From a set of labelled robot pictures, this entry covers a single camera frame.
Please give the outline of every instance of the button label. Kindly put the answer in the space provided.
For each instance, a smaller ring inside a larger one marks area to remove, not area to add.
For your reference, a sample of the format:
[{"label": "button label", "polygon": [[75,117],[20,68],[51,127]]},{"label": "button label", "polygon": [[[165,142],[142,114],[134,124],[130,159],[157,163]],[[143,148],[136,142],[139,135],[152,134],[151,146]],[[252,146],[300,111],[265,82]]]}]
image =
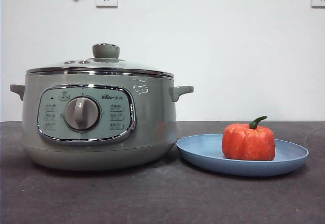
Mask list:
[{"label": "button label", "polygon": [[55,130],[54,127],[55,127],[55,122],[46,123],[43,126],[44,130]]},{"label": "button label", "polygon": [[117,122],[117,123],[111,123],[110,130],[123,130],[124,124]]},{"label": "button label", "polygon": [[111,105],[110,111],[124,111],[124,106],[120,104]]},{"label": "button label", "polygon": [[56,114],[54,114],[54,113],[45,114],[44,120],[45,121],[56,121]]},{"label": "button label", "polygon": [[111,121],[123,121],[123,120],[124,120],[124,115],[122,112],[111,114]]},{"label": "button label", "polygon": [[56,111],[56,104],[47,104],[45,106],[45,111]]},{"label": "button label", "polygon": [[68,101],[70,99],[70,95],[63,91],[61,94],[59,94],[59,100],[60,101]]}]

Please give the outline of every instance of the blue plate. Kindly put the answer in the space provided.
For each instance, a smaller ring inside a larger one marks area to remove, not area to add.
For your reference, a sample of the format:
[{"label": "blue plate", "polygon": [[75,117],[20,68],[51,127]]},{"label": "blue plate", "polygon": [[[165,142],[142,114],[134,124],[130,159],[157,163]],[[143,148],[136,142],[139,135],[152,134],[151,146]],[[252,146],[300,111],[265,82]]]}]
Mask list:
[{"label": "blue plate", "polygon": [[275,140],[272,161],[242,161],[226,158],[221,150],[223,134],[202,134],[182,138],[176,145],[181,156],[198,167],[237,176],[275,176],[299,168],[308,157],[308,150],[298,144]]}]

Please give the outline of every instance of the plate rim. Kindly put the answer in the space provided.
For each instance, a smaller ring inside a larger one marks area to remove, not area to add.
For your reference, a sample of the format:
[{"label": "plate rim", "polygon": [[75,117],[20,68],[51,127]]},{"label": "plate rim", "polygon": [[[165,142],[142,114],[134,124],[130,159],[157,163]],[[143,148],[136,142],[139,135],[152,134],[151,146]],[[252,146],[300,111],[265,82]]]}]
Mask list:
[{"label": "plate rim", "polygon": [[275,139],[275,140],[282,141],[284,143],[289,143],[289,144],[293,144],[295,146],[298,146],[298,147],[302,148],[303,150],[305,150],[306,151],[306,154],[303,155],[302,157],[299,157],[299,158],[294,158],[294,159],[289,159],[289,160],[284,160],[284,161],[273,161],[273,160],[272,161],[248,161],[248,160],[244,160],[244,159],[218,158],[218,157],[211,157],[211,156],[202,155],[202,154],[196,154],[196,153],[190,152],[188,150],[185,150],[184,148],[182,148],[182,147],[179,146],[179,141],[181,141],[183,139],[191,138],[191,137],[197,137],[197,136],[204,136],[204,135],[223,135],[223,134],[221,134],[221,133],[220,134],[196,134],[196,135],[186,136],[186,137],[183,137],[183,138],[180,138],[179,140],[177,140],[176,146],[177,146],[178,149],[183,150],[184,152],[187,152],[187,153],[190,153],[190,154],[193,154],[193,155],[197,155],[197,156],[200,156],[200,157],[206,157],[206,158],[210,158],[210,159],[217,159],[217,160],[220,160],[220,161],[231,161],[231,162],[253,163],[253,164],[258,164],[258,163],[266,163],[266,164],[273,163],[274,164],[274,163],[294,162],[294,161],[299,161],[299,160],[305,159],[309,155],[309,150],[307,148],[305,148],[305,147],[303,147],[303,146],[301,146],[299,144],[295,144],[293,142],[286,141],[286,140],[282,140],[282,139]]}]

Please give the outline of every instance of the control knob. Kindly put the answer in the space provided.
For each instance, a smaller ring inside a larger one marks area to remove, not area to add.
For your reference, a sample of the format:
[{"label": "control knob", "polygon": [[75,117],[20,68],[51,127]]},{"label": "control knob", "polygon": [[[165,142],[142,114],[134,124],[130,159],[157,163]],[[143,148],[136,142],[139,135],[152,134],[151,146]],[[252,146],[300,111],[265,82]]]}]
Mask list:
[{"label": "control knob", "polygon": [[98,104],[87,97],[72,99],[64,110],[68,126],[78,131],[88,130],[96,125],[100,117]]}]

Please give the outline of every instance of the pot base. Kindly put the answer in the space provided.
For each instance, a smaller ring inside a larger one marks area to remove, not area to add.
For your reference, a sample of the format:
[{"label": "pot base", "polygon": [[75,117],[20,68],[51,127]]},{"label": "pot base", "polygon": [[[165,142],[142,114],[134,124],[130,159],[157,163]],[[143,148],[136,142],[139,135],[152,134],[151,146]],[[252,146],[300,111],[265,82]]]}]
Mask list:
[{"label": "pot base", "polygon": [[175,142],[112,151],[60,152],[33,149],[23,145],[25,153],[35,163],[66,171],[103,171],[141,165],[161,158]]}]

